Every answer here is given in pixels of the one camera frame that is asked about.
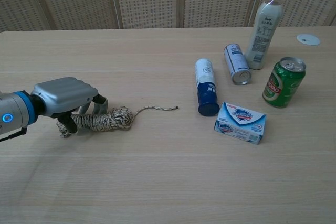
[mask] blue ring light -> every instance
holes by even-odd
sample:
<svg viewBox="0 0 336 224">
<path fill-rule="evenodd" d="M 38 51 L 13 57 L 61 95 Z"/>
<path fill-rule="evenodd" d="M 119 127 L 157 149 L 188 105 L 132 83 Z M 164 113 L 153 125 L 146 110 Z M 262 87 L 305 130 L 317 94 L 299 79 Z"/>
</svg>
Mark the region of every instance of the blue ring light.
<svg viewBox="0 0 336 224">
<path fill-rule="evenodd" d="M 13 115 L 10 113 L 3 114 L 2 121 L 4 123 L 10 123 L 13 120 Z"/>
<path fill-rule="evenodd" d="M 28 125 L 31 125 L 35 121 L 35 111 L 34 111 L 34 107 L 32 105 L 32 102 L 30 101 L 30 99 L 28 98 L 28 96 L 24 92 L 17 91 L 17 92 L 14 92 L 14 93 L 17 94 L 19 97 L 21 97 L 21 99 L 25 102 L 25 104 L 27 106 L 28 114 L 29 114 Z"/>
</svg>

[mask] twine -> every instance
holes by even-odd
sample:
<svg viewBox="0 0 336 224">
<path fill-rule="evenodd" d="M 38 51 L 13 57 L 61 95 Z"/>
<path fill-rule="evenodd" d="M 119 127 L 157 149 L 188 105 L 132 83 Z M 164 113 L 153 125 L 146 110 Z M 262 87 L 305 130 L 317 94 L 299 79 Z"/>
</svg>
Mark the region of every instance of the twine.
<svg viewBox="0 0 336 224">
<path fill-rule="evenodd" d="M 156 106 L 145 106 L 138 110 L 135 114 L 132 111 L 124 106 L 120 108 L 113 108 L 107 114 L 73 114 L 71 115 L 78 129 L 86 128 L 92 131 L 113 131 L 113 130 L 126 130 L 132 126 L 135 117 L 142 111 L 154 109 L 162 111 L 171 111 L 177 110 L 178 107 L 173 108 L 163 108 Z M 67 128 L 57 121 L 57 127 L 60 132 L 60 137 L 67 138 L 71 134 L 67 131 Z"/>
</svg>

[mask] plastic bottle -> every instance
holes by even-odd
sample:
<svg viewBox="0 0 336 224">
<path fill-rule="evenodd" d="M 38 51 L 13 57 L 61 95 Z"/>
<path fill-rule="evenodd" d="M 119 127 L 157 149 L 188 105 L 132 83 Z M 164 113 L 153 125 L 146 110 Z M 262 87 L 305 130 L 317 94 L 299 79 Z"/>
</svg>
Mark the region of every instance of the plastic bottle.
<svg viewBox="0 0 336 224">
<path fill-rule="evenodd" d="M 281 0 L 266 0 L 258 8 L 253 33 L 245 52 L 250 68 L 261 69 L 265 56 L 283 13 Z"/>
</svg>

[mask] beer can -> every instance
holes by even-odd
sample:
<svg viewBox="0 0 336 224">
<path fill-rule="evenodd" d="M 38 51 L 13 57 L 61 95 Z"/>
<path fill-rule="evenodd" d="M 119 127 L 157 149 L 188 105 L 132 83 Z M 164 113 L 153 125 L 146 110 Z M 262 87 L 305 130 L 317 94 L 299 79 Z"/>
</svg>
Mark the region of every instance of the beer can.
<svg viewBox="0 0 336 224">
<path fill-rule="evenodd" d="M 275 64 L 262 97 L 275 107 L 286 107 L 306 75 L 306 64 L 295 57 L 282 58 Z"/>
<path fill-rule="evenodd" d="M 198 112 L 203 116 L 214 116 L 219 112 L 212 63 L 199 59 L 195 64 Z"/>
<path fill-rule="evenodd" d="M 236 85 L 247 84 L 251 80 L 251 72 L 240 46 L 238 44 L 227 45 L 224 48 L 224 56 L 232 82 Z"/>
</svg>

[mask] blue and white box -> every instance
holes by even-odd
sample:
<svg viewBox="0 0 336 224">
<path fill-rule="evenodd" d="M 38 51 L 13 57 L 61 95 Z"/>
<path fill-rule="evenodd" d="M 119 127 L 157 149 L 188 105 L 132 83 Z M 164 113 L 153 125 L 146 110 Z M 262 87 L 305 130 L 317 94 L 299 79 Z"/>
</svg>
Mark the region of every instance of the blue and white box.
<svg viewBox="0 0 336 224">
<path fill-rule="evenodd" d="M 266 115 L 224 102 L 219 111 L 215 131 L 259 144 L 264 135 Z"/>
</svg>

